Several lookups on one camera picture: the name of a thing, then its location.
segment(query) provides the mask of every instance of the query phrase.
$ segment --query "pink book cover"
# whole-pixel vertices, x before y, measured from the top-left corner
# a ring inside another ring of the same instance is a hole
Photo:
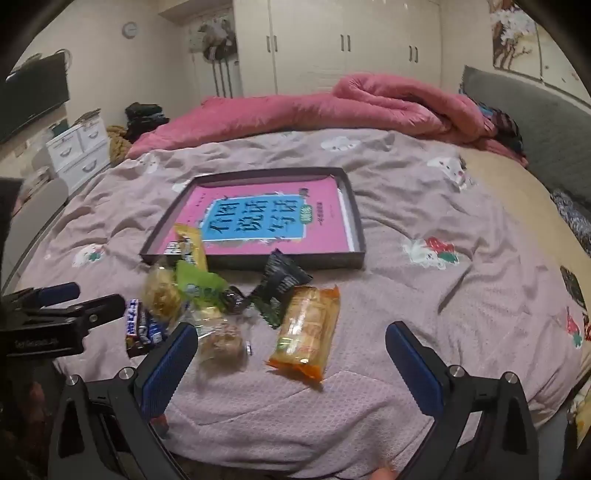
[[[354,251],[345,202],[333,177],[311,181],[197,186],[175,223],[201,229],[207,255]],[[178,254],[170,230],[159,254]]]

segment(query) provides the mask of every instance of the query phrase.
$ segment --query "black snack wrapper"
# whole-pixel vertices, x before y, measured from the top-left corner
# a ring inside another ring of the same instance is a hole
[[[234,286],[224,290],[220,296],[226,312],[232,315],[238,315],[244,312],[250,304],[250,301],[246,299],[240,289]]]
[[[249,300],[269,325],[279,328],[294,287],[306,285],[311,281],[312,276],[280,250],[275,250],[269,255],[262,281],[250,294]]]

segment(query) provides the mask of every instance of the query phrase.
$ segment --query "blue gripper pad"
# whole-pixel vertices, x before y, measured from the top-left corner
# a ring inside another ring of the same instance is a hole
[[[173,334],[139,365],[134,397],[146,420],[159,417],[166,410],[197,352],[198,341],[195,327],[180,323]]]
[[[49,307],[77,299],[80,296],[80,287],[77,283],[64,283],[54,287],[40,288],[37,293],[39,305]]]
[[[404,332],[395,323],[389,325],[386,330],[386,350],[410,393],[413,394],[418,408],[424,415],[438,418],[443,411],[441,385],[421,355],[412,346],[411,341],[413,340],[418,344],[418,348],[422,348],[416,338],[407,339]]]

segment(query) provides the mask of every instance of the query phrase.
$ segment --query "human hand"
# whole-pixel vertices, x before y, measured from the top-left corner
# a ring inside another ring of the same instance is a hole
[[[395,480],[398,472],[390,470],[389,468],[380,468],[372,473],[369,480]]]

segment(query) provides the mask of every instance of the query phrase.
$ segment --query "screw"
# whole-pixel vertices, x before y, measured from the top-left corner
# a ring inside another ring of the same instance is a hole
[[[69,375],[68,378],[66,378],[66,383],[68,385],[76,385],[78,383],[78,380],[80,379],[79,375]]]
[[[449,372],[452,374],[452,377],[454,378],[460,378],[466,375],[466,371],[462,367],[460,367],[460,365],[452,365],[449,368]]]
[[[505,374],[505,380],[507,380],[510,384],[516,384],[519,381],[519,378],[513,372],[507,372]]]
[[[121,380],[129,380],[131,377],[134,376],[135,369],[131,367],[125,367],[119,370],[119,378]]]

